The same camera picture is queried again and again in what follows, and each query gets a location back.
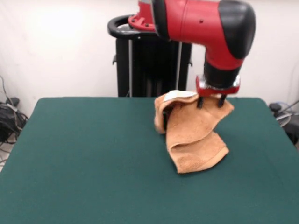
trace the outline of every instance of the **white wall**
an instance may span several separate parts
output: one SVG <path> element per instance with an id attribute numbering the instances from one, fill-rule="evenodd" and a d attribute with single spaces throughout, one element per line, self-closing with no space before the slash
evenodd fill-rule
<path id="1" fill-rule="evenodd" d="M 238 95 L 290 103 L 299 98 L 299 2 L 251 2 L 256 39 Z M 0 74 L 9 96 L 27 114 L 42 97 L 117 96 L 107 22 L 137 11 L 137 0 L 0 0 Z M 188 89 L 202 73 L 203 52 L 193 48 Z"/>

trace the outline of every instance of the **cable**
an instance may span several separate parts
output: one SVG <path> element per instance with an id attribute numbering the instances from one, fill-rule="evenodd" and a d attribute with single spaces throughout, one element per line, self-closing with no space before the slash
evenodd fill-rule
<path id="1" fill-rule="evenodd" d="M 7 98 L 7 103 L 0 103 L 0 142 L 7 144 L 14 144 L 26 125 L 29 118 L 16 107 L 14 107 L 13 101 L 8 97 L 4 79 L 0 75 L 2 80 L 3 92 Z M 14 141 L 8 141 L 9 137 L 14 133 Z"/>
<path id="2" fill-rule="evenodd" d="M 299 99 L 298 99 L 295 103 L 291 104 L 291 105 L 288 106 L 287 108 L 285 108 L 285 109 L 283 109 L 282 111 L 280 111 L 279 113 L 283 113 L 283 112 L 287 111 L 287 110 L 290 109 L 291 107 L 295 106 L 297 103 L 299 103 Z"/>
<path id="3" fill-rule="evenodd" d="M 275 103 L 276 103 L 276 104 L 281 104 L 281 105 L 287 106 L 287 107 L 289 107 L 289 108 L 290 108 L 290 111 L 291 111 L 291 112 L 294 112 L 294 111 L 291 109 L 290 105 L 289 105 L 289 104 L 287 104 L 287 103 L 285 103 L 285 102 L 278 101 L 278 102 L 275 102 Z"/>
<path id="4" fill-rule="evenodd" d="M 6 150 L 4 150 L 4 149 L 2 149 L 2 148 L 0 148 L 0 151 L 2 151 L 2 152 L 4 152 L 4 153 L 8 153 L 8 154 L 10 154 L 9 151 L 6 151 Z"/>
<path id="5" fill-rule="evenodd" d="M 283 118 L 288 118 L 288 117 L 292 117 L 292 116 L 298 116 L 299 113 L 288 113 L 288 114 L 284 114 L 284 115 L 281 115 L 279 117 L 276 118 L 277 121 L 283 119 Z"/>
<path id="6" fill-rule="evenodd" d="M 6 90 L 5 90 L 5 85 L 4 85 L 4 78 L 1 75 L 0 75 L 0 78 L 2 80 L 2 89 L 3 89 L 3 92 L 4 92 L 5 96 L 6 96 L 6 98 L 9 100 L 9 102 L 11 103 L 11 105 L 14 105 L 13 102 L 12 102 L 12 100 L 7 96 L 7 93 L 6 93 Z"/>
<path id="7" fill-rule="evenodd" d="M 6 161 L 7 161 L 7 159 L 5 159 L 5 160 L 1 160 L 1 161 L 0 161 L 0 164 L 3 163 L 3 162 L 6 162 Z"/>

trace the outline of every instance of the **towel fold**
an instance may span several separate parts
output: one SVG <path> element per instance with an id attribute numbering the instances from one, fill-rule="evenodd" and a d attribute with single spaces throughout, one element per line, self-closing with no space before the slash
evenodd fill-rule
<path id="1" fill-rule="evenodd" d="M 217 97 L 207 97 L 201 109 L 194 92 L 173 91 L 155 100 L 155 127 L 166 132 L 166 147 L 178 173 L 208 169 L 228 152 L 226 144 L 213 129 L 234 107 L 226 100 L 218 108 Z M 168 118 L 164 128 L 164 116 Z"/>

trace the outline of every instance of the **green felt tabletop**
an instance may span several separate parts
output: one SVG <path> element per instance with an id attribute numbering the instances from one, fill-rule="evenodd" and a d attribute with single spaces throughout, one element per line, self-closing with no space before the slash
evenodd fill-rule
<path id="1" fill-rule="evenodd" d="M 298 224 L 299 156 L 260 99 L 231 98 L 229 154 L 178 175 L 153 98 L 46 98 L 0 173 L 3 224 Z"/>

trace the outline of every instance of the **black handle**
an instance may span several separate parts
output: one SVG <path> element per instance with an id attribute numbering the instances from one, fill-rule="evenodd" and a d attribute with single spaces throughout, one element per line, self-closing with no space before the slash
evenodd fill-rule
<path id="1" fill-rule="evenodd" d="M 128 40 L 140 40 L 144 38 L 157 38 L 155 32 L 150 31 L 139 31 L 130 27 L 119 28 L 121 25 L 128 23 L 128 18 L 131 15 L 123 15 L 116 17 L 108 23 L 108 33 L 116 38 L 128 39 Z"/>

